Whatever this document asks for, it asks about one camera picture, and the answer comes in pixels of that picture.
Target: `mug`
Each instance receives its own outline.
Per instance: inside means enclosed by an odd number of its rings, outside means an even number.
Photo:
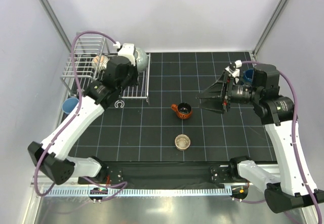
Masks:
[[[171,108],[180,119],[188,119],[192,115],[191,106],[187,103],[181,103],[179,105],[173,104]]]

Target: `blue cup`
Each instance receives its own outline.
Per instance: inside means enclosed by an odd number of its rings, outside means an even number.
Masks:
[[[243,79],[245,82],[252,83],[254,69],[248,69],[244,72]]]
[[[78,103],[79,103],[79,99],[77,99],[77,98],[68,98],[62,104],[63,112],[66,113],[66,114],[70,114]]]

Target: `wall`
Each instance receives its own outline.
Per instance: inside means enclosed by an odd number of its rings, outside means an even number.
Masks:
[[[279,0],[49,0],[70,39],[100,30],[151,52],[254,49]]]
[[[276,65],[295,86],[303,151],[312,177],[321,189],[324,189],[323,2],[289,0],[258,54],[260,62]],[[285,83],[281,91],[283,94],[289,91]]]
[[[68,52],[38,0],[0,0],[0,216],[21,223],[34,166],[27,152],[54,129]]]

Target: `metal post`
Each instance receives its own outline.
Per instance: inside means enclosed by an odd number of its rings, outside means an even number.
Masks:
[[[49,16],[50,20],[52,21],[56,31],[58,32],[59,36],[63,40],[65,46],[67,47],[68,51],[71,50],[71,43],[66,36],[66,33],[64,32],[64,29],[62,28],[59,20],[57,19],[50,3],[48,0],[39,0],[40,3],[42,4],[44,10],[46,11],[47,15]]]
[[[277,19],[279,18],[280,14],[282,13],[282,11],[284,10],[286,4],[287,4],[288,0],[280,0],[276,9],[274,10],[267,26],[265,27],[259,41],[257,42],[257,45],[253,51],[254,55],[257,55],[258,52],[260,51],[264,41],[267,39],[270,31],[272,30],[274,24],[276,23]]]

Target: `wire rack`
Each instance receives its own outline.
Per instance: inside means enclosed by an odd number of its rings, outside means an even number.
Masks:
[[[102,72],[99,72],[97,68],[93,67],[92,60],[96,56],[113,57],[116,54],[111,54],[109,46],[105,37],[102,36],[81,36],[74,48],[74,59],[77,76],[80,80],[82,91],[84,91],[88,85],[94,80],[101,79]],[[139,85],[130,86],[126,88],[120,99],[116,101],[115,107],[123,107],[125,105],[125,99],[142,99],[149,102],[148,89],[149,89],[149,74],[150,74],[150,54],[148,55],[148,67],[144,72],[139,73],[138,81]],[[70,97],[77,96],[77,88],[74,81],[74,74],[72,69],[71,58],[68,58],[61,81],[69,91]]]

